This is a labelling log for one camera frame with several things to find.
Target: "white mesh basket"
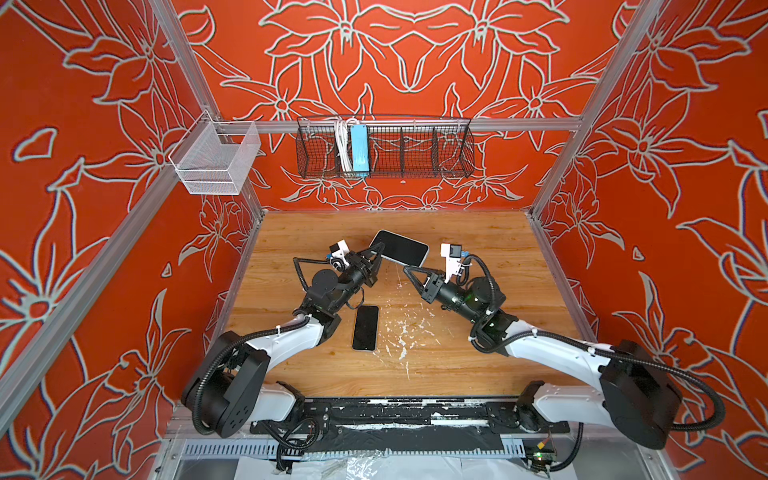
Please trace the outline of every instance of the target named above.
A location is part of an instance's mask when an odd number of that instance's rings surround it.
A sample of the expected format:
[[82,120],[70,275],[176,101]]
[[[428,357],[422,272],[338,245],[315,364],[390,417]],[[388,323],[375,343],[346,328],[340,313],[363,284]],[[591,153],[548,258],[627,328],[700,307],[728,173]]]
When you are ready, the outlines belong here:
[[239,144],[222,143],[216,124],[204,112],[169,155],[191,194],[238,195],[259,153],[261,138],[256,124],[251,123]]

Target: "wire basket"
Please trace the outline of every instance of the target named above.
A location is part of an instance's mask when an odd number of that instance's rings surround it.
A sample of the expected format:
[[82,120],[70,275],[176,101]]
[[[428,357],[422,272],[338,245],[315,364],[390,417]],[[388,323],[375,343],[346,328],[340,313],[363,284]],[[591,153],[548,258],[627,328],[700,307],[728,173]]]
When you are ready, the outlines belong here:
[[219,123],[204,111],[168,156],[191,194],[238,195],[261,148],[255,123],[239,144],[217,133]]
[[[296,162],[303,178],[460,178],[475,171],[475,138],[468,118],[356,118],[368,128],[368,170],[344,171],[335,124],[352,115],[298,118]],[[352,159],[351,134],[347,154]]]

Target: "black wire basket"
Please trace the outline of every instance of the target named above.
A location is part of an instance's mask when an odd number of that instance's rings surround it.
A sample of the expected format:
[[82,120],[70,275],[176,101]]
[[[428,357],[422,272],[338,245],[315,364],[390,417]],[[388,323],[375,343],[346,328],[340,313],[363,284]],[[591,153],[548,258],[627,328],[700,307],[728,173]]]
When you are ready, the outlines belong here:
[[[335,124],[349,118],[368,128],[368,170],[342,169]],[[468,118],[339,115],[297,122],[296,162],[303,178],[461,178],[475,172]],[[353,158],[349,133],[347,154]]]

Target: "black smartphone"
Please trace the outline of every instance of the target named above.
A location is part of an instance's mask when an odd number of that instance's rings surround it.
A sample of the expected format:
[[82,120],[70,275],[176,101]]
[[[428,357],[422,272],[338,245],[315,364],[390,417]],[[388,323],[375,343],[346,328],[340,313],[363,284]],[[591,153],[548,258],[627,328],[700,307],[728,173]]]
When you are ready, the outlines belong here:
[[355,335],[352,348],[372,352],[376,349],[376,330],[379,328],[379,308],[375,305],[361,305],[355,317]]
[[429,254],[429,245],[388,230],[379,230],[371,245],[384,242],[382,257],[400,265],[421,266]]

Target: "red floral wall panel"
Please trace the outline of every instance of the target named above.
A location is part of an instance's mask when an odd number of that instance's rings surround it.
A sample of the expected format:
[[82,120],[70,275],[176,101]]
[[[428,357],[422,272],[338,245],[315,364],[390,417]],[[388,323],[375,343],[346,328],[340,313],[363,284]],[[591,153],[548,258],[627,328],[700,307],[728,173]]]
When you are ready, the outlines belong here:
[[[768,476],[766,28],[764,2],[667,2],[542,219],[601,341],[725,398],[667,443],[683,478]],[[678,421],[712,412],[678,386]]]
[[2,374],[200,112],[144,0],[0,12]]
[[176,186],[0,442],[0,476],[148,475],[253,221]]
[[[636,4],[174,0],[224,117],[283,121],[370,112],[578,116]],[[479,137],[470,178],[402,184],[301,179],[293,139],[271,134],[251,180],[263,203],[281,210],[521,208],[538,191],[533,173],[548,170],[567,135]]]

